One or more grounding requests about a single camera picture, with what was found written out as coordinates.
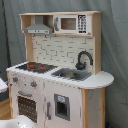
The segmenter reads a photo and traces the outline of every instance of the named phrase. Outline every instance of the kitchen knob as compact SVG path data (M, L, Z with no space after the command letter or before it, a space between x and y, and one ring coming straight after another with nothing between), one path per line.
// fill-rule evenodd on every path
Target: kitchen knob
M32 87L36 87L36 86L37 86L36 82L33 81L33 82L31 83L31 86L32 86Z
M18 78L17 78L17 77L14 77L14 78L13 78L13 82L16 83L17 81L18 81Z

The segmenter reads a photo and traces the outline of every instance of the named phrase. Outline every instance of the gray curtain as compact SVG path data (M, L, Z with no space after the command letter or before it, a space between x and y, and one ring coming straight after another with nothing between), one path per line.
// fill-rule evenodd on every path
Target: gray curtain
M0 78L7 80L6 68L8 67L5 20L3 17L2 0L0 1ZM8 98L8 91L0 93L0 102Z
M128 1L127 0L4 0L12 65L25 61L20 13L102 11L102 70L114 83L106 88L106 121L128 127Z

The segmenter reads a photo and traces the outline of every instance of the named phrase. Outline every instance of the oven door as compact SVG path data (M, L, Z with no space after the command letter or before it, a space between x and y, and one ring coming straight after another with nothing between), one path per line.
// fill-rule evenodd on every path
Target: oven door
M36 124L36 128L42 128L45 125L44 96L42 94L13 85L11 96L13 118L18 115L25 115Z
M78 33L77 15L55 15L55 33Z
M81 91L61 83L45 82L45 128L82 128Z

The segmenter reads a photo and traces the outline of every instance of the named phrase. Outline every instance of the door handle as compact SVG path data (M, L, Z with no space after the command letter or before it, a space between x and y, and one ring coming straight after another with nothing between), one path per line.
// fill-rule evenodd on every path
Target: door handle
M48 117L48 120L51 120L51 115L49 113L49 108L50 108L50 102L47 103L47 117Z
M59 31L59 28L57 27L57 22L58 22L58 17L56 17L56 18L54 19L54 26L55 26L55 30L56 30L56 31Z
M19 91L18 93L22 96L32 97L32 94L25 94L22 91Z

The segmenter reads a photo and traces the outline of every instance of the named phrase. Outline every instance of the oven window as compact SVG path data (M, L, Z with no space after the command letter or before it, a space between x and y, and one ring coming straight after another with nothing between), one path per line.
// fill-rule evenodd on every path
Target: oven window
M76 30L76 18L61 18L61 29Z
M19 115L25 115L34 123L37 123L36 102L21 96L18 96Z

